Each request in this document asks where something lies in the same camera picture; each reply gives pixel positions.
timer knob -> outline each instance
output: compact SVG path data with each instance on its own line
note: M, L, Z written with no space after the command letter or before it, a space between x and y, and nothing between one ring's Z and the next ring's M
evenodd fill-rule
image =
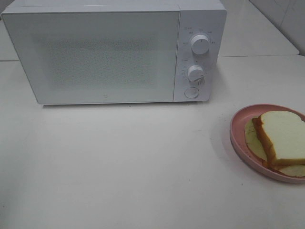
M191 66L187 71L187 76L189 78L189 81L191 82L204 78L204 72L202 67L200 67L199 65Z
M209 50L209 38L204 34L197 34L191 39L193 53L203 55Z

microwave control panel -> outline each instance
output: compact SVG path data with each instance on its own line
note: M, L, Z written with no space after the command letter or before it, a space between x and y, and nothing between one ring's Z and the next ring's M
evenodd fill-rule
M180 12L174 101L209 99L225 18L225 10Z

round button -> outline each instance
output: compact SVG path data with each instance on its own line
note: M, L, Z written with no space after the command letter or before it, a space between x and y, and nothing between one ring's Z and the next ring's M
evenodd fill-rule
M193 53L203 55L209 50L209 38L204 34L195 35L191 39Z
M187 77L189 81L194 82L204 77L204 72L201 66L193 65L187 71Z
M185 90L184 95L189 99L194 99L194 98L198 97L199 90L198 90L198 88L190 87Z

white countertop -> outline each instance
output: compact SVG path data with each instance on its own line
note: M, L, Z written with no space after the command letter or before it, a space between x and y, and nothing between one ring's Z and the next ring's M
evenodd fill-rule
M221 0L228 11L219 56L298 55L288 39L249 0ZM0 21L0 61L18 57Z
M207 103L41 106L0 62L1 229L303 229L304 185L234 152L240 108L305 113L305 57L219 58Z

microwave door window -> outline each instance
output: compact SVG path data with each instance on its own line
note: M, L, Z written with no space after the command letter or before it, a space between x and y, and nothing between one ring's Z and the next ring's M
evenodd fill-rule
M42 104L172 101L179 12L6 15Z

